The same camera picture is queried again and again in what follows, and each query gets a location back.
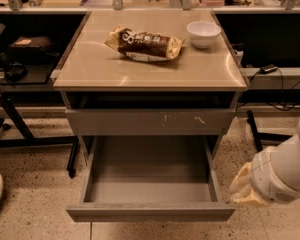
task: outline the bowl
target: bowl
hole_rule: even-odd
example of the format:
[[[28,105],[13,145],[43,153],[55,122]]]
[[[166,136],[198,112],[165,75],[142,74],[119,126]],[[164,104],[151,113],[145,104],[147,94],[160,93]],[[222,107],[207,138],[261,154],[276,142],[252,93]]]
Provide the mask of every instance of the bowl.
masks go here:
[[[191,44],[199,49],[211,46],[221,33],[221,28],[209,21],[195,21],[187,26]]]

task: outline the cable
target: cable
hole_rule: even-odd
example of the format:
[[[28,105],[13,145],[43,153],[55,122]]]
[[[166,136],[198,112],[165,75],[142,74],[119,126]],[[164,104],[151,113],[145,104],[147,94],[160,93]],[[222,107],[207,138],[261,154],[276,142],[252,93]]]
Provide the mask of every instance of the cable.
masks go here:
[[[293,109],[293,108],[296,108],[296,106],[300,106],[300,103],[294,103],[294,104],[292,104],[291,106],[288,106],[287,105],[287,102],[284,100],[284,97],[285,97],[285,92],[284,92],[284,80],[283,80],[283,74],[282,74],[282,72],[281,72],[281,70],[279,69],[279,68],[276,68],[278,71],[279,71],[279,73],[280,73],[280,78],[281,78],[281,101],[279,101],[278,102],[278,104],[281,106],[281,107],[279,107],[279,106],[277,106],[277,105],[274,105],[274,104],[272,104],[272,103],[270,103],[270,102],[266,102],[266,104],[267,105],[269,105],[269,106],[271,106],[271,107],[273,107],[273,108],[275,108],[275,109],[278,109],[278,110],[280,110],[280,111],[289,111],[289,110],[291,110],[291,109]],[[254,77],[256,76],[256,75],[258,75],[258,74],[265,74],[264,73],[264,71],[262,70],[262,68],[259,70],[259,71],[257,71],[252,77],[251,77],[251,79],[250,79],[250,83],[253,81],[253,79],[254,79]],[[290,88],[290,89],[288,89],[288,91],[292,91],[292,89],[294,89],[298,84],[300,84],[300,79]],[[242,106],[245,106],[246,104],[247,104],[248,102],[245,102],[245,103],[242,103],[240,106],[238,105],[238,103],[237,103],[237,108],[236,109],[238,109],[238,108],[240,108],[240,107],[242,107]]]
[[[259,71],[257,71],[256,73],[253,74],[253,76],[252,76],[251,79],[249,80],[249,81],[250,81],[250,84],[252,83],[254,77],[255,77],[256,75],[258,75],[258,74],[261,74],[261,70],[259,70]],[[237,110],[238,108],[243,107],[243,106],[246,105],[247,103],[248,103],[248,102],[242,103],[242,104],[239,106],[239,103],[237,102],[236,110]]]
[[[283,94],[284,94],[284,92],[283,92],[283,75],[282,75],[281,71],[280,71],[280,73],[281,73],[281,79],[282,79],[282,82],[281,82],[282,102],[279,102],[279,105],[281,105],[282,108],[279,108],[279,107],[277,107],[277,106],[275,106],[275,105],[273,105],[269,102],[267,104],[274,107],[274,108],[276,108],[276,109],[278,109],[278,110],[280,110],[280,111],[289,111],[289,110],[295,108],[296,106],[300,106],[300,103],[294,103],[291,106],[288,106],[286,103],[283,103]],[[291,93],[292,89],[295,88],[298,84],[300,84],[300,79],[292,87],[290,87],[290,89],[289,89],[290,93]]]

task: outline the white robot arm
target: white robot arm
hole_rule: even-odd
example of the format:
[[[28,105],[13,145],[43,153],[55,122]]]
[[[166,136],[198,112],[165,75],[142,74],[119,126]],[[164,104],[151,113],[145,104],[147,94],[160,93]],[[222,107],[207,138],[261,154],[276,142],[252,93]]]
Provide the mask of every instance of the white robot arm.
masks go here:
[[[235,203],[268,206],[300,198],[300,120],[297,134],[246,163],[230,185]]]

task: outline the open drawer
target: open drawer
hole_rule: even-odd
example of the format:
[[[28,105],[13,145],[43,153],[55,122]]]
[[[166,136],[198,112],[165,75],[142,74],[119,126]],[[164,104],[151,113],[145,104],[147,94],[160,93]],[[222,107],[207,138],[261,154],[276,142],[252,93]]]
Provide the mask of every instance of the open drawer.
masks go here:
[[[94,137],[77,222],[224,221],[235,206],[219,192],[202,136]]]

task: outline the speckled floor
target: speckled floor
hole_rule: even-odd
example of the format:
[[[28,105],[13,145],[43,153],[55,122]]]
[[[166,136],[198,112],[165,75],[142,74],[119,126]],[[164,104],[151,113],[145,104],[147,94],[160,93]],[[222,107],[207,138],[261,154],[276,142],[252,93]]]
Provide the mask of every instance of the speckled floor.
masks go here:
[[[27,119],[35,136],[66,135],[65,119]],[[293,134],[298,117],[256,117],[260,131]],[[18,136],[13,126],[0,138]],[[4,195],[0,203],[0,240],[5,239],[271,239],[300,240],[300,200],[270,208],[238,207],[227,222],[75,223],[66,206],[79,201],[85,176],[80,151],[76,177],[66,171],[70,146],[0,149]],[[246,118],[235,118],[223,138],[214,166],[225,201],[241,166],[255,154]]]

